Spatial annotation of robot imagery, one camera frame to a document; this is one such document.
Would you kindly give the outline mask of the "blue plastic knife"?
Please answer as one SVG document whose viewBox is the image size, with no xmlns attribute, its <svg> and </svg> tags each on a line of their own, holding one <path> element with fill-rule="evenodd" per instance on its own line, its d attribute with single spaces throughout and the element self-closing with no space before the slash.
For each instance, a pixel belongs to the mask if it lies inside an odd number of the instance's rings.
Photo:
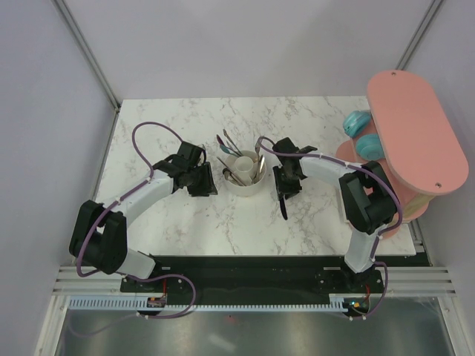
<svg viewBox="0 0 475 356">
<path fill-rule="evenodd" d="M 284 198 L 281 198 L 279 200 L 279 204 L 280 204 L 280 209 L 281 209 L 281 213 L 282 213 L 282 216 L 285 220 L 288 220 L 288 214 L 287 214 L 287 211 L 286 211 L 286 203 L 285 203 L 285 199 Z"/>
</svg>

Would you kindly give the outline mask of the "teal handled silver fork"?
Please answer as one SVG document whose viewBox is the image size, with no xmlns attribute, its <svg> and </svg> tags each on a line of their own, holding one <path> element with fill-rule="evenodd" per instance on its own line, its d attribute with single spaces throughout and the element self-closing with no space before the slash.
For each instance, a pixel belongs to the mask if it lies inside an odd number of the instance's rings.
<svg viewBox="0 0 475 356">
<path fill-rule="evenodd" d="M 258 157 L 257 157 L 257 168 L 256 168 L 255 175 L 253 178 L 254 183 L 258 182 L 259 177 L 261 175 L 261 171 L 263 169 L 264 157 L 261 154 L 262 141 L 263 141 L 263 137 L 258 138 L 255 145 L 255 153 L 257 154 Z"/>
</svg>

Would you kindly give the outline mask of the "white round divided container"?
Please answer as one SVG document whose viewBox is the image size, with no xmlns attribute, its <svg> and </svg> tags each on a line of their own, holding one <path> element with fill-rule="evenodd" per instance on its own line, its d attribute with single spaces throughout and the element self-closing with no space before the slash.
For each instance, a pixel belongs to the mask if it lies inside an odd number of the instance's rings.
<svg viewBox="0 0 475 356">
<path fill-rule="evenodd" d="M 257 154 L 255 151 L 241 151 L 243 156 L 228 155 L 224 162 L 248 185 L 238 186 L 225 180 L 224 185 L 227 191 L 237 197 L 253 197 L 263 190 L 266 179 L 266 161 L 263 162 L 263 169 L 257 183 L 253 182 L 257 168 Z"/>
</svg>

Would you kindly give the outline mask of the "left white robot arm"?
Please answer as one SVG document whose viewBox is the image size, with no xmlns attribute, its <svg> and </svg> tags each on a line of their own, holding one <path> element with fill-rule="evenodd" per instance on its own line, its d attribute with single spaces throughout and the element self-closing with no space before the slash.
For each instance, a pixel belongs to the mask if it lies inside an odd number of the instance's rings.
<svg viewBox="0 0 475 356">
<path fill-rule="evenodd" d="M 153 257 L 128 247 L 128 228 L 156 202 L 186 189 L 191 197 L 217 194 L 206 150 L 182 142 L 172 154 L 151 166 L 151 173 L 138 186 L 106 202 L 88 200 L 79 208 L 69 252 L 76 258 L 76 271 L 86 263 L 105 274 L 137 278 L 146 291 L 156 291 L 163 274 Z"/>
</svg>

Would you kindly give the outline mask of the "teal plastic spoon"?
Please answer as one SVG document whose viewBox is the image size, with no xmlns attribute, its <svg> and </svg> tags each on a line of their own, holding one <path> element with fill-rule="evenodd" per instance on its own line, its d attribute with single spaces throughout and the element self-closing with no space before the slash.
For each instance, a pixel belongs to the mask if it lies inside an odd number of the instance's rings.
<svg viewBox="0 0 475 356">
<path fill-rule="evenodd" d="M 236 157 L 239 157 L 240 155 L 237 154 L 236 152 L 234 152 L 232 149 L 226 147 L 225 145 L 220 145 L 220 149 L 222 152 L 228 154 L 228 155 L 231 155 L 231 156 L 236 156 Z"/>
</svg>

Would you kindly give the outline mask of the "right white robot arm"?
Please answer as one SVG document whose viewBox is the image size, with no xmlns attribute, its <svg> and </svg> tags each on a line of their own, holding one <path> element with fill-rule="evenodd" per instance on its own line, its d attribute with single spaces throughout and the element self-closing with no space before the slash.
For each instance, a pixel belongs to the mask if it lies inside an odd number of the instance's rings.
<svg viewBox="0 0 475 356">
<path fill-rule="evenodd" d="M 402 205 L 383 167 L 376 161 L 345 162 L 312 146 L 298 148 L 288 137 L 273 143 L 269 152 L 280 161 L 272 170 L 284 219 L 288 218 L 285 201 L 301 192 L 302 180 L 316 178 L 340 191 L 353 231 L 344 256 L 348 268 L 339 280 L 345 290 L 358 291 L 367 282 L 365 271 L 375 262 L 382 235 L 402 223 Z"/>
</svg>

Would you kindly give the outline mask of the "silver small spoon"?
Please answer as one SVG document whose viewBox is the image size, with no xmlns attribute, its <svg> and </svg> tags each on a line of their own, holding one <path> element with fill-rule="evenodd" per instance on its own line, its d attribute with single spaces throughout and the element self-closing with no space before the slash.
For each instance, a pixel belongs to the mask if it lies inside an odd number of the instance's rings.
<svg viewBox="0 0 475 356">
<path fill-rule="evenodd" d="M 240 182 L 239 179 L 228 168 L 224 168 L 222 173 L 225 180 L 232 182 L 233 184 L 236 184 L 238 186 L 243 186 L 243 183 Z"/>
</svg>

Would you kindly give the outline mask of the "purple long-handled spoon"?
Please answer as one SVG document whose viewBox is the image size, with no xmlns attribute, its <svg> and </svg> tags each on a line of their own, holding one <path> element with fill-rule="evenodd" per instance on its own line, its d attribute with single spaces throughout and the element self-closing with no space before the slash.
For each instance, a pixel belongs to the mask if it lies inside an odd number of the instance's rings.
<svg viewBox="0 0 475 356">
<path fill-rule="evenodd" d="M 217 142 L 218 142 L 219 145 L 225 145 L 223 140 L 221 139 L 221 137 L 219 135 L 216 135 L 216 139 L 217 139 Z"/>
</svg>

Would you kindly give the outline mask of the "dark chopstick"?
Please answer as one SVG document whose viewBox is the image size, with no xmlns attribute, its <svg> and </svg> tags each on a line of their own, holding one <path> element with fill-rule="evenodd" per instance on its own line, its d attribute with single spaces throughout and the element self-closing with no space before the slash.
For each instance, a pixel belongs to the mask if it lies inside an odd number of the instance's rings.
<svg viewBox="0 0 475 356">
<path fill-rule="evenodd" d="M 223 166 L 229 171 L 230 176 L 232 176 L 241 186 L 248 186 L 220 157 L 217 156 L 217 160 L 223 164 Z"/>
</svg>

